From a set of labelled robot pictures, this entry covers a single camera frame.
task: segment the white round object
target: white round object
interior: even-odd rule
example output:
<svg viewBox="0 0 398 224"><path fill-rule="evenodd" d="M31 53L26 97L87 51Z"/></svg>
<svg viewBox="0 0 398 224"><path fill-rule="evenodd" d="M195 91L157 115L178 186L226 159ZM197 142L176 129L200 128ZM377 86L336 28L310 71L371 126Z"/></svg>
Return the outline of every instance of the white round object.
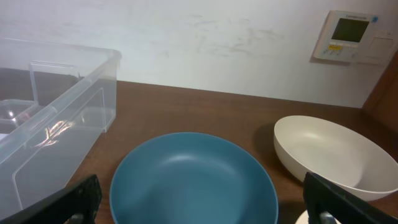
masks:
<svg viewBox="0 0 398 224"><path fill-rule="evenodd" d="M296 224L308 224L308 212L304 211L301 216L297 219Z"/></svg>
<svg viewBox="0 0 398 224"><path fill-rule="evenodd" d="M398 190L398 164L362 135L309 116L288 116L274 128L276 153L298 180L314 172L365 201Z"/></svg>

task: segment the yellow label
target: yellow label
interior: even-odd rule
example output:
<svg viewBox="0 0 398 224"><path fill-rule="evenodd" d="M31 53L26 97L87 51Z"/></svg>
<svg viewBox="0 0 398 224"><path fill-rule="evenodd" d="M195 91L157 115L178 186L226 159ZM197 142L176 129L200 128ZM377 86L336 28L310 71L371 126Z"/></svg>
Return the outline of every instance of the yellow label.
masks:
<svg viewBox="0 0 398 224"><path fill-rule="evenodd" d="M337 45L329 45L329 50L341 50L342 47L341 46L337 46Z"/></svg>

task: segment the plastic bin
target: plastic bin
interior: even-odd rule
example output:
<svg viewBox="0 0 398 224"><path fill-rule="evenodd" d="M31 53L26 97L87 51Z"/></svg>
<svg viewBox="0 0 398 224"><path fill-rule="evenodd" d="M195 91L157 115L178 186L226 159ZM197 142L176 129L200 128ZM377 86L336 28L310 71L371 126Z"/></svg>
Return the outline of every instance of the plastic bin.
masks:
<svg viewBox="0 0 398 224"><path fill-rule="evenodd" d="M64 188L109 128L120 58L0 39L0 220Z"/></svg>

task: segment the wooden table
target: wooden table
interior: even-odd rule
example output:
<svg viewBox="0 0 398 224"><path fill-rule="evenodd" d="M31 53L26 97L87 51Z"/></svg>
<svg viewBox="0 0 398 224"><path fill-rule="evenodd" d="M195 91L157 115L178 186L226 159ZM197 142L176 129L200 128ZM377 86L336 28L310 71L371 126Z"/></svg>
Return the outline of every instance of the wooden table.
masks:
<svg viewBox="0 0 398 224"><path fill-rule="evenodd" d="M128 82L118 82L117 94L116 119L70 181L97 174L103 190L98 224L113 223L109 188L124 156L144 141L167 133L213 134L251 153L275 185L279 223L294 223L305 207L302 183L284 169L274 150L273 128L278 119L289 115L327 119L366 136L398 161L397 136L355 108ZM371 204L398 217L397 193Z"/></svg>

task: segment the clear plastic container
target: clear plastic container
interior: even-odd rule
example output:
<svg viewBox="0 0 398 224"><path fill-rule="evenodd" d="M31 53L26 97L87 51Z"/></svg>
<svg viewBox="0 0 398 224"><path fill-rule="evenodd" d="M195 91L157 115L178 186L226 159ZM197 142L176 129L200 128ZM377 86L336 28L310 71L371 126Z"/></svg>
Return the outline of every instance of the clear plastic container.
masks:
<svg viewBox="0 0 398 224"><path fill-rule="evenodd" d="M0 220L64 188L109 128L120 58L0 39Z"/></svg>

